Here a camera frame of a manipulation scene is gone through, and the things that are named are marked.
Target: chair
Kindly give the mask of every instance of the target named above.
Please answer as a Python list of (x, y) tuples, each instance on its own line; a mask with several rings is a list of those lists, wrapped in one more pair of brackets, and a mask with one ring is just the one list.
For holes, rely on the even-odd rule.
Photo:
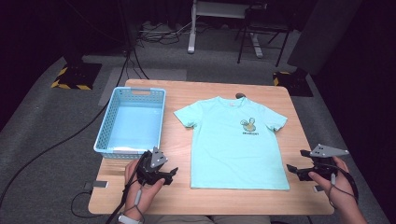
[[(241, 30), (244, 30), (237, 63), (241, 61), (242, 49), (245, 47), (244, 44), (247, 34), (273, 34), (274, 36), (268, 41), (269, 45), (280, 33), (282, 33), (285, 34), (285, 38), (276, 61), (276, 67), (278, 67), (283, 49), (289, 37), (289, 32), (293, 30), (291, 25), (292, 15), (292, 13), (287, 13), (287, 10), (283, 8), (278, 0), (252, 1), (245, 10), (243, 25), (235, 37), (236, 40)], [(262, 48), (254, 44), (249, 46)]]

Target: table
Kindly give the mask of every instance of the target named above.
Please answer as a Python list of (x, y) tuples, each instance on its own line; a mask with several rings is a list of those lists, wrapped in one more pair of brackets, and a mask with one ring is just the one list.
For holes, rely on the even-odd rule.
[[(126, 86), (166, 89), (163, 132), (160, 149), (169, 161), (162, 171), (178, 167), (170, 186), (164, 186), (147, 214), (158, 215), (329, 215), (333, 208), (325, 193), (315, 193), (313, 181), (301, 182), (287, 171), (286, 164), (312, 167), (311, 160), (300, 155), (309, 149), (304, 130), (283, 87), (219, 84), (163, 80), (129, 79)], [(192, 129), (186, 129), (174, 111), (197, 100), (215, 96), (234, 99), (238, 92), (250, 100), (268, 106), (288, 117), (276, 138), (290, 183), (290, 190), (191, 189)], [(108, 181), (105, 189), (94, 188), (89, 209), (94, 214), (110, 214), (120, 203), (124, 186), (124, 167), (129, 161), (103, 159), (97, 180)]]
[[(195, 37), (196, 37), (196, 17), (197, 16), (211, 16), (211, 17), (225, 17), (225, 18), (245, 18), (245, 9), (248, 5), (230, 4), (230, 3), (217, 3), (217, 2), (202, 2), (193, 0), (191, 9), (191, 31), (189, 39), (189, 48), (187, 52), (193, 54), (195, 52)], [(257, 34), (251, 35), (253, 46), (259, 46)], [(262, 58), (262, 49), (254, 47), (258, 58)]]

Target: wrist strap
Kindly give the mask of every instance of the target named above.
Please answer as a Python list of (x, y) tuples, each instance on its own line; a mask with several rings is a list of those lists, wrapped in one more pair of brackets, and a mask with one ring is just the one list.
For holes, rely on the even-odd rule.
[(119, 216), (119, 222), (123, 224), (139, 224), (139, 221), (136, 221), (134, 219), (131, 219), (130, 217), (126, 217), (125, 215), (120, 215)]

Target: basket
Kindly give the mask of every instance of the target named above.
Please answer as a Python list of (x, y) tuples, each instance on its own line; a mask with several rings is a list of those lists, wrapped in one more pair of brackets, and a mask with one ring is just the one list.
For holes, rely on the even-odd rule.
[(165, 106), (163, 89), (114, 89), (93, 149), (109, 159), (139, 159), (160, 147)]

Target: t-shirt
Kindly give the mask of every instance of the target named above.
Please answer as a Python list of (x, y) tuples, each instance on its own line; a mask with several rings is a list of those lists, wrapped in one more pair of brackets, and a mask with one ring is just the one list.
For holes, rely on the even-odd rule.
[(290, 189), (275, 131), (287, 118), (246, 97), (215, 97), (174, 112), (193, 128), (191, 187)]

